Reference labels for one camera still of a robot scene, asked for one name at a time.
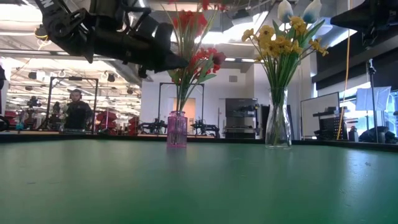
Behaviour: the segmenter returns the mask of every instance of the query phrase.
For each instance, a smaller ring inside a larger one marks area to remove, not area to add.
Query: black robotic arm
[[[137,1],[92,0],[90,11],[71,12],[62,0],[35,0],[43,14],[43,28],[47,38],[72,56],[84,56],[89,63],[93,55],[136,63],[144,69],[162,72],[183,68],[188,62],[170,50],[171,24],[157,23],[149,15],[150,9],[135,7]],[[134,27],[129,12],[142,12]],[[144,26],[151,21],[152,26]]]

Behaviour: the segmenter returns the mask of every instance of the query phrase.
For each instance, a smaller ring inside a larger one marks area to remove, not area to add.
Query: glass vase
[[[187,123],[184,111],[172,111],[167,119],[167,147],[187,147]]]
[[[269,98],[266,147],[289,149],[292,145],[292,133],[287,113],[287,88],[271,88]]]

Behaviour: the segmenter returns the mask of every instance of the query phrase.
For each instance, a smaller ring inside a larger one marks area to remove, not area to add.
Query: pink vase
[[[167,119],[167,147],[187,147],[187,123],[184,111],[172,111]]]

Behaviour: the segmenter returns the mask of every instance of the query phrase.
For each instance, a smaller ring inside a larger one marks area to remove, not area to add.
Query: white tulip
[[[278,19],[283,23],[287,23],[290,22],[290,18],[292,16],[293,16],[293,9],[290,3],[287,0],[283,0],[281,3],[279,3]]]
[[[322,3],[321,0],[313,0],[307,8],[304,10],[303,20],[306,23],[315,23],[319,19],[319,13],[321,12]]]

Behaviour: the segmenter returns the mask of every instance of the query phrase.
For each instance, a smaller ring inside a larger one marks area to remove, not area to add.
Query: green table
[[[0,223],[398,223],[398,154],[325,146],[0,144]]]

